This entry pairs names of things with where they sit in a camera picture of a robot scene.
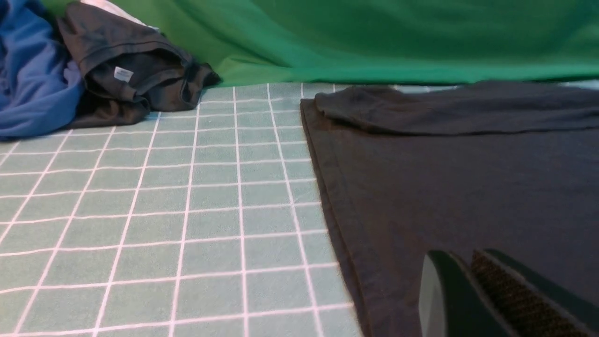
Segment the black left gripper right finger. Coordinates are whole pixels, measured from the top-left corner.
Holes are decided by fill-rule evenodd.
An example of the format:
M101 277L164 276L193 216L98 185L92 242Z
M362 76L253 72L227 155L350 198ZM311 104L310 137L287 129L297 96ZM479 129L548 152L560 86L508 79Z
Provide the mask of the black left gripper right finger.
M598 307L507 254L474 251L471 270L520 337L596 337Z

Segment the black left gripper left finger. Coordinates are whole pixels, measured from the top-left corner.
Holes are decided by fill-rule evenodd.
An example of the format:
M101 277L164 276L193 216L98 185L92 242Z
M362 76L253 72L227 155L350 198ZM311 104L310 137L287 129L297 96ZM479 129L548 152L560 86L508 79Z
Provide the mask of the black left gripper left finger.
M422 265L418 302L424 337L513 337L470 270L453 252L432 250Z

